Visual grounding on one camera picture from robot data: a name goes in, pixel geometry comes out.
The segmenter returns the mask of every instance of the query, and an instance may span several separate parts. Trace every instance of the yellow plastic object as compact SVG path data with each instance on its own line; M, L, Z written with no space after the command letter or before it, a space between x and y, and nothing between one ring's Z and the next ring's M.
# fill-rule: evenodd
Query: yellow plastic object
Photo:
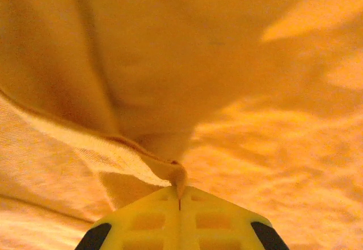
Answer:
M163 188L97 221L76 250L288 249L268 219L186 187Z

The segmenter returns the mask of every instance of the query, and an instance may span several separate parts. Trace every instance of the textured fabric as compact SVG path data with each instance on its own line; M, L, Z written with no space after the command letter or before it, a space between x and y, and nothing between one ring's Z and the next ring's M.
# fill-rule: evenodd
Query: textured fabric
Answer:
M0 249L74 249L186 170L291 250L363 249L362 12L1 0Z

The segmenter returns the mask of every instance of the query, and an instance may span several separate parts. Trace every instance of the black corner piece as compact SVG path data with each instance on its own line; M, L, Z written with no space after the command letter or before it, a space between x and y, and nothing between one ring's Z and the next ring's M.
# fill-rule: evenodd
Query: black corner piece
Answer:
M103 223L88 230L75 250L100 250L110 230L109 223Z
M251 226L266 250L289 250L275 229L260 222L253 222Z

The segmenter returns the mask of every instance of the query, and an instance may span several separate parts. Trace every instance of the yellow robot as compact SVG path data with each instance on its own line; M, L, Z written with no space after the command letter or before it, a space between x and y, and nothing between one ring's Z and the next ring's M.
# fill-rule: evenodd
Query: yellow robot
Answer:
M101 220L75 250L288 250L268 219L194 187L154 192Z

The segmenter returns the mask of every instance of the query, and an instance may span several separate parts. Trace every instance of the fabric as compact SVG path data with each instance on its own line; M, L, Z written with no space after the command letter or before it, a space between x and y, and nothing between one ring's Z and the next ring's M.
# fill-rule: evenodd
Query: fabric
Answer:
M0 249L186 183L363 249L363 0L1 0Z

